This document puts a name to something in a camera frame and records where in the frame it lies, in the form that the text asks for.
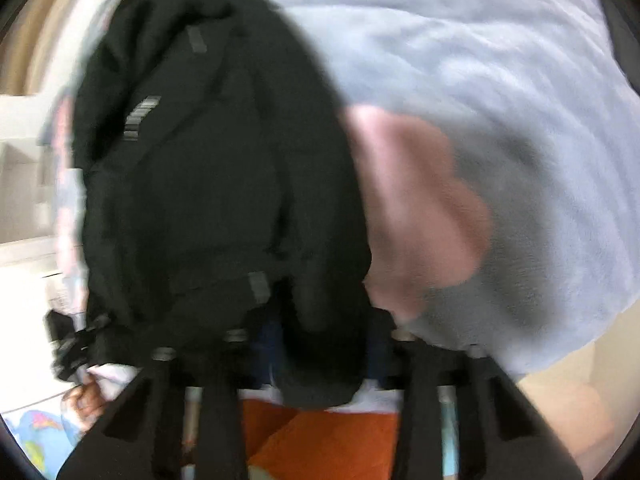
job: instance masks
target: black backpack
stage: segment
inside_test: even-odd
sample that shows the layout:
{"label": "black backpack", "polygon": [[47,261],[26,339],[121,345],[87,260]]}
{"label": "black backpack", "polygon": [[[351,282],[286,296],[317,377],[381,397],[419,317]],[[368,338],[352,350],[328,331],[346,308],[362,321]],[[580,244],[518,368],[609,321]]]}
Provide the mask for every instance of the black backpack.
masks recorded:
{"label": "black backpack", "polygon": [[334,96],[267,0],[123,0],[73,152],[89,364],[196,356],[269,303],[286,402],[349,402],[370,310],[362,200]]}

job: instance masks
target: blanket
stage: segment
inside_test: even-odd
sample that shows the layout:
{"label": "blanket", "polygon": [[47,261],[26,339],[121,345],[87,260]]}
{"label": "blanket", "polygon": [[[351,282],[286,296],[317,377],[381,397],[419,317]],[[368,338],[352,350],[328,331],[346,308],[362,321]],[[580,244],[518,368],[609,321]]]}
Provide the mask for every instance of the blanket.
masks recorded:
{"label": "blanket", "polygon": [[[597,338],[632,304],[640,99],[614,60],[598,0],[274,1],[347,105],[442,132],[447,171],[489,211],[488,245],[471,271],[418,284],[411,330],[444,346],[480,344],[517,376]],[[375,147],[384,134],[367,135]],[[437,238],[438,222],[425,217],[423,227]],[[411,231],[404,236],[405,246]]]}

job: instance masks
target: person's hand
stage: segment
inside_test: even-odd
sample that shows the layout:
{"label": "person's hand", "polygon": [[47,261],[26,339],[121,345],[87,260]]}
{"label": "person's hand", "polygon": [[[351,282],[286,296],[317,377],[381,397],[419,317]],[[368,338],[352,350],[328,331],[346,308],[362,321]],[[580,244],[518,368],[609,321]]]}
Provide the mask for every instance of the person's hand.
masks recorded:
{"label": "person's hand", "polygon": [[82,386],[76,386],[65,396],[66,405],[78,416],[81,431],[87,432],[104,413],[107,401],[93,374],[88,374]]}
{"label": "person's hand", "polygon": [[407,321],[425,292],[468,280],[490,246],[491,214],[455,173],[449,139],[411,116],[359,105],[345,113],[371,249],[371,301]]}

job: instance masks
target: orange cushion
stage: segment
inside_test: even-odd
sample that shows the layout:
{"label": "orange cushion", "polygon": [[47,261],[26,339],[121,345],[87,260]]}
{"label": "orange cushion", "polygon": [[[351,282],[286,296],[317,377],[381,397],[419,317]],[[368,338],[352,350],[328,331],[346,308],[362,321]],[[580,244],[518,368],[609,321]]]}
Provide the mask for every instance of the orange cushion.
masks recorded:
{"label": "orange cushion", "polygon": [[398,417],[300,412],[251,456],[275,480],[388,480]]}
{"label": "orange cushion", "polygon": [[244,400],[242,402],[242,426],[247,457],[252,457],[268,438],[298,414],[298,410],[284,408],[262,402]]}

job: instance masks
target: light blue fleece blanket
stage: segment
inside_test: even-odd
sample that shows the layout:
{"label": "light blue fleece blanket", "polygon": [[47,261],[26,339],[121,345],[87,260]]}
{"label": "light blue fleece blanket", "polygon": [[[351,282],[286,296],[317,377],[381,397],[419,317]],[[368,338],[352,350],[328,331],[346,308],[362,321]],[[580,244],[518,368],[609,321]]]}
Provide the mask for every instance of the light blue fleece blanket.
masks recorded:
{"label": "light blue fleece blanket", "polygon": [[348,104],[424,118],[490,206],[480,271],[411,324],[511,374],[601,335],[640,290],[640,98],[598,0],[274,0]]}

